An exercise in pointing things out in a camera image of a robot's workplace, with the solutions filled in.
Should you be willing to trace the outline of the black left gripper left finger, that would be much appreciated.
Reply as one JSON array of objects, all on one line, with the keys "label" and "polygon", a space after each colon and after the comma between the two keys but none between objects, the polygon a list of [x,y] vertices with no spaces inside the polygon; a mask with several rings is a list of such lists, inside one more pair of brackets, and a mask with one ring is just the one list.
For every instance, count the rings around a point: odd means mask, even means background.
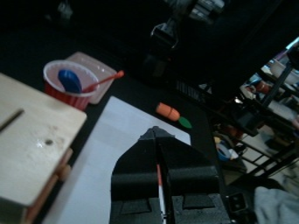
[{"label": "black left gripper left finger", "polygon": [[149,129],[116,161],[109,224],[163,223],[155,147],[155,130]]}]

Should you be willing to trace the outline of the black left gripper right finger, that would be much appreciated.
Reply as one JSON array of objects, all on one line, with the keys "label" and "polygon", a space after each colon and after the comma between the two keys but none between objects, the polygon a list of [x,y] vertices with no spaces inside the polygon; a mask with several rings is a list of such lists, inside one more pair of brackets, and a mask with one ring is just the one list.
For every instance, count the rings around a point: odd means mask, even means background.
[{"label": "black left gripper right finger", "polygon": [[217,170],[201,152],[155,128],[167,224],[231,224]]}]

